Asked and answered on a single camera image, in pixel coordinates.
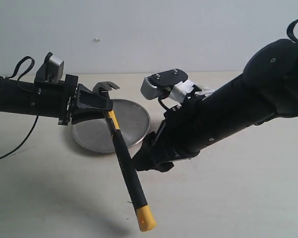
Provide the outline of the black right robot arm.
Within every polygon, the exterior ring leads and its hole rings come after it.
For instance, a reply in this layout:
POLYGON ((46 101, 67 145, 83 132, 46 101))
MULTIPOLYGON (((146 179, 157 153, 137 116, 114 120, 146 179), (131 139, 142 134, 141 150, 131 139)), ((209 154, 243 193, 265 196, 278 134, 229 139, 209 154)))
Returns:
POLYGON ((298 43, 279 39, 258 51, 242 74, 211 95, 164 113, 132 162, 137 171, 167 172, 173 163, 252 125, 298 117, 298 43))

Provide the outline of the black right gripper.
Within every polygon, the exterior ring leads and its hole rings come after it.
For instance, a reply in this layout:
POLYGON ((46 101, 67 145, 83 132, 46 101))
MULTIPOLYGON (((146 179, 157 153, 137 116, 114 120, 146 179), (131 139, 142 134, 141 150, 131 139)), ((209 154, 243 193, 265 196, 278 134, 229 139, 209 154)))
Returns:
POLYGON ((132 157, 136 171, 168 172, 174 162, 189 160, 204 149, 203 98, 190 98, 165 111, 157 132, 147 134, 132 157))

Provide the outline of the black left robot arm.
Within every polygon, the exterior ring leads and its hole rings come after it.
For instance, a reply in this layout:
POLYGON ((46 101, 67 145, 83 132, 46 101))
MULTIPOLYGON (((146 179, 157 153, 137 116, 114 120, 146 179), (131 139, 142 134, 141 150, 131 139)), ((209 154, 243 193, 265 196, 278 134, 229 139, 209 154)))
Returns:
POLYGON ((0 76, 0 112, 57 118, 59 125, 102 119, 113 102, 87 89, 78 76, 66 75, 58 83, 33 83, 0 76))

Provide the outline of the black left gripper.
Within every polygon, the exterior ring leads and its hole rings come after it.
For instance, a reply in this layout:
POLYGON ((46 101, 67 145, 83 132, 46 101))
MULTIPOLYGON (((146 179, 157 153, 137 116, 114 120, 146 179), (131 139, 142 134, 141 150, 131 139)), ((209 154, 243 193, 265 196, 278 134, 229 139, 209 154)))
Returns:
POLYGON ((75 92, 77 92, 76 105, 81 110, 72 112, 71 124, 78 124, 94 119, 103 119, 103 111, 111 111, 113 109, 113 102, 109 98, 90 91, 82 84, 78 85, 78 76, 66 74, 63 84, 58 125, 68 125, 70 122, 71 101, 75 92))

